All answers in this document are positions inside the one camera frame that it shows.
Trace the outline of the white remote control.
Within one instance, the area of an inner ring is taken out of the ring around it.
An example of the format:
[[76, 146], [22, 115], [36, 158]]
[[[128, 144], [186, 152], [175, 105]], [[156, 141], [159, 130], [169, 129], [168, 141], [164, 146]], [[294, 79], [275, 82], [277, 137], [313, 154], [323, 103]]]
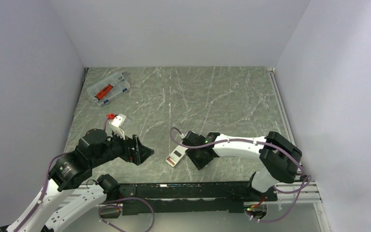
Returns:
[[166, 159], [171, 159], [177, 165], [181, 159], [186, 155], [186, 147], [178, 145], [167, 157]]

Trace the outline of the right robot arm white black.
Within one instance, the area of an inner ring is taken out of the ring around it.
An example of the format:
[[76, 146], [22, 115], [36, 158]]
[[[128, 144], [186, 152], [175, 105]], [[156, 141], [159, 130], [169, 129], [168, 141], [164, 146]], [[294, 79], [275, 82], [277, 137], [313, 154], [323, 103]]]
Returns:
[[302, 151], [280, 133], [271, 131], [260, 137], [233, 137], [218, 132], [202, 136], [189, 131], [178, 143], [198, 170], [215, 158], [240, 157], [257, 159], [263, 168], [249, 180], [247, 195], [258, 201], [270, 188], [282, 182], [292, 184], [300, 168]]

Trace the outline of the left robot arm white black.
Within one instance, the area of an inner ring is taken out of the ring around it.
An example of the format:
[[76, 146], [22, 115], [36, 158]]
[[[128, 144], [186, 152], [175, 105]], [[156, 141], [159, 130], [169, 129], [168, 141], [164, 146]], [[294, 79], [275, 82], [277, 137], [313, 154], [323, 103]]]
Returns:
[[154, 151], [144, 146], [137, 135], [122, 139], [108, 136], [105, 130], [91, 129], [72, 152], [50, 161], [43, 188], [22, 215], [0, 232], [60, 232], [97, 204], [113, 203], [121, 197], [119, 183], [109, 174], [101, 175], [95, 185], [63, 209], [59, 205], [92, 176], [92, 170], [116, 158], [142, 164]]

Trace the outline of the clear plastic organizer box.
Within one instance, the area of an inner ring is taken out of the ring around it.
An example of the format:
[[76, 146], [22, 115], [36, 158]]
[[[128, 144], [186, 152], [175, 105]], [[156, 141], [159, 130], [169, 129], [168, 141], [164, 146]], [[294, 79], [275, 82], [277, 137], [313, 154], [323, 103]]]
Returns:
[[115, 72], [87, 88], [92, 102], [98, 106], [105, 106], [130, 90], [123, 72]]

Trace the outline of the black base frame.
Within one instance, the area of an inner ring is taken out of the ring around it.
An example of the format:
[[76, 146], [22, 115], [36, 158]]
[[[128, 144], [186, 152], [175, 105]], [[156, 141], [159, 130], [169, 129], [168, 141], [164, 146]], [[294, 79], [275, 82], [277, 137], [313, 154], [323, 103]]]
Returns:
[[125, 216], [150, 213], [227, 211], [243, 213], [249, 204], [275, 202], [273, 189], [257, 193], [247, 181], [200, 183], [120, 184], [119, 190], [107, 194], [106, 202], [122, 200]]

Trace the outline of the red handled tool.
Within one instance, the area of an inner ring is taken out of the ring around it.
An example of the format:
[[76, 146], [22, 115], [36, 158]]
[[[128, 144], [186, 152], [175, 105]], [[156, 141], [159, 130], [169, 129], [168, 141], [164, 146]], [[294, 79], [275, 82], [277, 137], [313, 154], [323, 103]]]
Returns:
[[96, 95], [95, 98], [97, 100], [103, 99], [111, 90], [113, 89], [113, 86], [111, 84], [108, 84], [103, 89], [101, 89]]

